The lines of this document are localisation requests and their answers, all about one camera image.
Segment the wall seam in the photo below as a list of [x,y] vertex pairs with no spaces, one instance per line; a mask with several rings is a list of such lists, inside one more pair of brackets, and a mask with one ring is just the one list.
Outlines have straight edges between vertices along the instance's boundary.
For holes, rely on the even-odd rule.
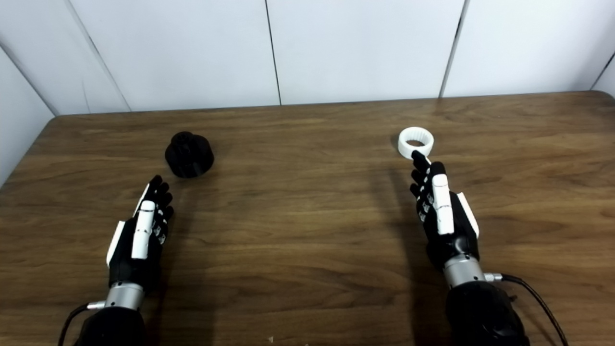
[[457,43],[459,42],[459,37],[461,36],[461,30],[463,28],[463,23],[464,23],[464,20],[466,19],[467,8],[469,6],[470,6],[470,0],[464,0],[463,6],[461,7],[461,13],[459,15],[459,22],[457,23],[457,30],[455,31],[455,37],[453,39],[453,44],[451,45],[451,52],[448,55],[446,69],[444,70],[444,77],[442,78],[442,85],[440,86],[440,93],[438,94],[439,99],[441,99],[444,96],[444,89],[446,89],[446,82],[448,82],[448,75],[451,72],[451,66],[453,66],[455,52],[457,51]]
[[280,81],[277,79],[276,52],[273,49],[273,35],[271,34],[271,21],[269,20],[269,6],[265,0],[265,11],[267,12],[267,26],[269,27],[269,40],[271,40],[271,55],[273,56],[273,69],[276,72],[277,98],[282,105],[282,94],[280,93]]
[[41,91],[34,85],[32,80],[28,77],[28,74],[23,71],[24,69],[21,66],[21,64],[19,63],[19,59],[15,56],[13,51],[10,50],[4,44],[4,42],[2,40],[0,40],[0,49],[6,54],[6,56],[9,58],[10,62],[13,63],[13,65],[16,67],[17,71],[19,71],[19,73],[21,73],[21,75],[23,76],[23,79],[25,79],[26,82],[28,82],[28,84],[30,85],[32,90],[34,90],[36,95],[39,97],[39,99],[41,99],[41,101],[44,103],[44,105],[49,109],[51,114],[53,114],[54,117],[58,116],[58,114],[59,114],[58,110],[55,109],[55,107],[47,99],[45,99],[45,97],[43,97],[43,95],[41,94]]
[[611,55],[611,58],[609,59],[609,61],[606,62],[605,67],[602,69],[602,71],[600,71],[600,74],[598,75],[598,78],[596,78],[596,80],[593,82],[592,87],[589,88],[589,90],[593,90],[593,88],[596,87],[596,84],[598,84],[598,81],[600,80],[600,78],[602,77],[602,75],[605,73],[606,69],[609,67],[609,65],[611,64],[611,62],[613,61],[613,57],[615,57],[615,52],[613,52],[613,54]]
[[116,93],[118,94],[118,96],[121,97],[124,105],[126,106],[126,108],[128,108],[128,111],[132,111],[132,108],[128,104],[128,101],[126,101],[126,97],[124,97],[124,93],[122,92],[119,85],[117,84],[117,81],[113,77],[113,74],[111,74],[111,70],[109,70],[109,67],[107,66],[105,60],[103,59],[103,56],[100,54],[98,47],[96,46],[96,44],[94,43],[94,40],[90,36],[90,33],[88,33],[87,28],[85,27],[85,25],[83,24],[83,21],[79,17],[77,10],[73,6],[73,3],[71,2],[71,0],[65,0],[65,2],[68,8],[68,11],[73,16],[75,24],[77,24],[77,27],[79,27],[79,29],[81,30],[81,33],[83,34],[85,40],[87,41],[88,46],[92,50],[92,53],[96,57],[98,64],[103,69],[107,77],[111,80],[111,83],[113,84],[113,87],[115,88]]

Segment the black cable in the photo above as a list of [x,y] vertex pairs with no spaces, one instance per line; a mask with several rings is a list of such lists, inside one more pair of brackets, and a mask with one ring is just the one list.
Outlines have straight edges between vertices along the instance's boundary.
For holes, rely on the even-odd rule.
[[68,326],[70,326],[73,318],[77,316],[78,314],[84,311],[87,311],[88,310],[87,306],[88,304],[81,305],[80,307],[76,308],[75,310],[71,311],[71,313],[68,314],[68,317],[66,318],[66,321],[64,322],[64,326],[62,327],[62,332],[60,332],[60,340],[58,340],[58,346],[63,346],[64,338],[66,337],[66,331],[68,330]]
[[547,314],[547,316],[551,320],[551,323],[555,327],[555,330],[557,330],[557,334],[560,336],[562,344],[564,346],[568,346],[568,340],[566,340],[564,331],[561,330],[560,324],[557,323],[555,316],[553,316],[553,313],[551,312],[551,310],[549,310],[547,303],[544,302],[544,300],[541,298],[538,292],[534,291],[534,289],[523,279],[517,278],[516,276],[502,274],[502,281],[510,281],[511,283],[520,284],[521,286],[525,287],[525,289],[527,289],[530,293],[532,293],[532,296],[534,296],[534,298],[538,301],[538,304],[540,304],[544,312]]

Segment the white ring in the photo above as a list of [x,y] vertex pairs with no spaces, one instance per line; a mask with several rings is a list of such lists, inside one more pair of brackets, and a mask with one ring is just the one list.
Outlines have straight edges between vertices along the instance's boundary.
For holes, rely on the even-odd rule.
[[[416,147],[410,145],[407,142],[409,140],[415,140],[421,142],[423,145]],[[397,141],[397,149],[406,159],[412,159],[412,152],[418,151],[419,153],[429,155],[431,148],[434,147],[434,135],[422,127],[408,127],[399,134],[399,140]]]

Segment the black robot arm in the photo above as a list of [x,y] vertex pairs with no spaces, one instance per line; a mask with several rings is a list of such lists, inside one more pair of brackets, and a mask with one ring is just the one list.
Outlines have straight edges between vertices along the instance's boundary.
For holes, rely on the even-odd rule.
[[412,154],[410,191],[427,235],[427,255],[450,288],[446,316],[459,346],[527,346],[523,323],[506,292],[493,286],[478,260],[478,225],[462,193],[448,188],[444,165]]
[[160,257],[173,208],[169,185],[155,176],[145,188],[129,220],[120,221],[107,253],[109,293],[106,300],[83,305],[72,312],[62,329],[62,346],[68,323],[80,311],[99,310],[84,322],[78,346],[141,346],[145,324],[143,298],[160,280]]

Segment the white wall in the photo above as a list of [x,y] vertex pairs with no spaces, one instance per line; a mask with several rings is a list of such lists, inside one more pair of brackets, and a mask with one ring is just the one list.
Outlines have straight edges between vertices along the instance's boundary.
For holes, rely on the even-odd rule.
[[279,105],[264,0],[72,0],[133,110]]
[[53,114],[0,49],[0,186]]
[[0,42],[58,114],[129,111],[68,0],[0,1]]
[[437,97],[463,0],[269,0],[283,105]]
[[471,0],[444,96],[589,90],[614,51],[613,0]]
[[593,89],[604,91],[610,96],[615,97],[615,63],[613,61],[611,61],[605,72],[600,76]]

